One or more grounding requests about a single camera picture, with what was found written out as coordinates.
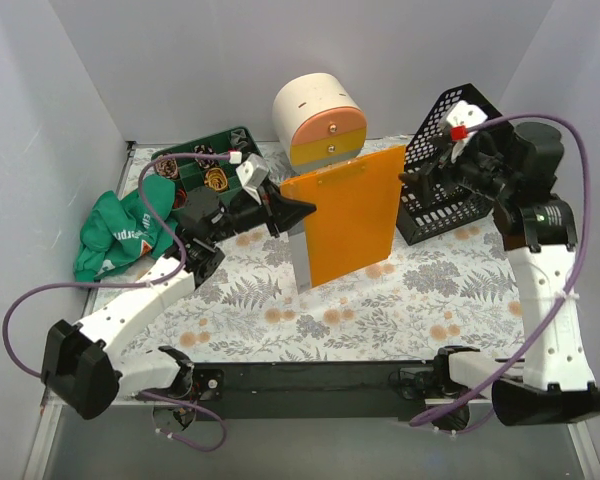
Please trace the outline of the orange drawer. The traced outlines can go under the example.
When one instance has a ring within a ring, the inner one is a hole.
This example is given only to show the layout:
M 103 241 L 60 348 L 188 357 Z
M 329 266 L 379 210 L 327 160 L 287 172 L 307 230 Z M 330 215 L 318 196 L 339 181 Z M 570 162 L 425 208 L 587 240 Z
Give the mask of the orange drawer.
M 317 113 L 304 121 L 295 131 L 291 145 L 322 140 L 332 135 L 339 135 L 365 129 L 367 120 L 364 113 L 353 107 L 339 107 Z

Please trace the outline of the cream round drawer cabinet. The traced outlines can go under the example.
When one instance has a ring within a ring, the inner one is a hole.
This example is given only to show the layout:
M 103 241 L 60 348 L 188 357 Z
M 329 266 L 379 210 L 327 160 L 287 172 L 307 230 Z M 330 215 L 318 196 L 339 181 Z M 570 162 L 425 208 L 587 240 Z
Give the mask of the cream round drawer cabinet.
M 327 73 L 300 76 L 280 89 L 272 106 L 272 122 L 288 159 L 289 149 L 292 146 L 291 140 L 296 129 L 309 117 L 339 107 L 361 110 L 339 80 Z M 291 163 L 290 166 L 297 174 L 310 172 L 297 172 Z

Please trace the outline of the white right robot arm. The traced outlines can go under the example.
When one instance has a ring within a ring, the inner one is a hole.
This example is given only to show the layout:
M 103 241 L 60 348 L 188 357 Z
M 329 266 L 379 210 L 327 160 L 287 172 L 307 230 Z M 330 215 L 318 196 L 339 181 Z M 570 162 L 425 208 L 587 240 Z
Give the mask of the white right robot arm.
M 507 426 L 577 423 L 600 415 L 600 386 L 582 345 L 574 289 L 589 224 L 576 221 L 553 190 L 564 155 L 560 129 L 557 121 L 443 121 L 430 138 L 432 157 L 401 175 L 423 202 L 439 185 L 467 189 L 492 203 L 524 332 L 520 349 L 501 362 L 473 347 L 442 348 L 432 383 L 450 404 L 418 415 L 416 424 L 435 422 L 480 396 Z

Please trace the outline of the orange folder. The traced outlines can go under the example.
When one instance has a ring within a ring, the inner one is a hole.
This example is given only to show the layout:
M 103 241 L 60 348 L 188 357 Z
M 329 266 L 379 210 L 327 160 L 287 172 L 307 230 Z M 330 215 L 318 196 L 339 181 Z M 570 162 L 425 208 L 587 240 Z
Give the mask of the orange folder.
M 393 146 L 293 177 L 281 193 L 316 211 L 288 232 L 302 294 L 386 259 L 392 250 L 406 147 Z

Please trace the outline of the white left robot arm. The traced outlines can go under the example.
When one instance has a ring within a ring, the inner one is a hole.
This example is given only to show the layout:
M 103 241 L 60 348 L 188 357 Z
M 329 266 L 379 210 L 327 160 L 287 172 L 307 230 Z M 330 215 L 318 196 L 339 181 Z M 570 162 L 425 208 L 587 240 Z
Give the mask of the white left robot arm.
M 169 306 L 214 274 L 224 259 L 218 242 L 260 225 L 277 236 L 316 210 L 312 203 L 283 196 L 271 182 L 253 194 L 236 194 L 229 204 L 208 187 L 189 191 L 176 211 L 181 242 L 154 263 L 139 288 L 121 293 L 75 324 L 61 320 L 51 327 L 42 382 L 85 420 L 102 414 L 117 397 L 136 397 L 144 390 L 173 400 L 193 398 L 200 388 L 186 354 L 160 346 L 126 360 L 123 350 Z

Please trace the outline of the yellow drawer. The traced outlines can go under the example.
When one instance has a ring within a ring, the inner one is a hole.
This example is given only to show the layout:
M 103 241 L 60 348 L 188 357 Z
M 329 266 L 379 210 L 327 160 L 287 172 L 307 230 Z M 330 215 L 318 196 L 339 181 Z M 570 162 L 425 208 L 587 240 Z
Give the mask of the yellow drawer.
M 297 172 L 312 171 L 356 157 L 362 150 L 366 130 L 358 129 L 329 138 L 293 145 L 289 160 Z

